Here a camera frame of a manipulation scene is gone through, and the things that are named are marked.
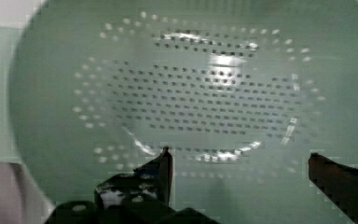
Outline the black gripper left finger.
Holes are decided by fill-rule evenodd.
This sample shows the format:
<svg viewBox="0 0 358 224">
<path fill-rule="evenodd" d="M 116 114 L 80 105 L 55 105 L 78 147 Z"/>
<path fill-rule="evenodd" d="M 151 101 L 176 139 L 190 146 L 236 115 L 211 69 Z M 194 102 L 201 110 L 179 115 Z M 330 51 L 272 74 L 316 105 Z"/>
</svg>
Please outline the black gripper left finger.
<svg viewBox="0 0 358 224">
<path fill-rule="evenodd" d="M 165 146 L 155 159 L 131 173 L 113 175 L 100 183 L 94 190 L 94 202 L 99 207 L 110 207 L 149 196 L 168 204 L 172 190 L 172 167 L 172 154 Z"/>
</svg>

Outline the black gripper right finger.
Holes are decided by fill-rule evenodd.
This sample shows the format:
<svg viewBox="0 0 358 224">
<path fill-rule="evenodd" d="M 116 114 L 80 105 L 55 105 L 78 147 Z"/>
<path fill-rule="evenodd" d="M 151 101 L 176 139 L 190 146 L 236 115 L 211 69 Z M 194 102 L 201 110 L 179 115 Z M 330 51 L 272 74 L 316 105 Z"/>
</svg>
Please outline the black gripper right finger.
<svg viewBox="0 0 358 224">
<path fill-rule="evenodd" d="M 351 221 L 358 224 L 358 169 L 318 153 L 308 160 L 309 180 Z"/>
</svg>

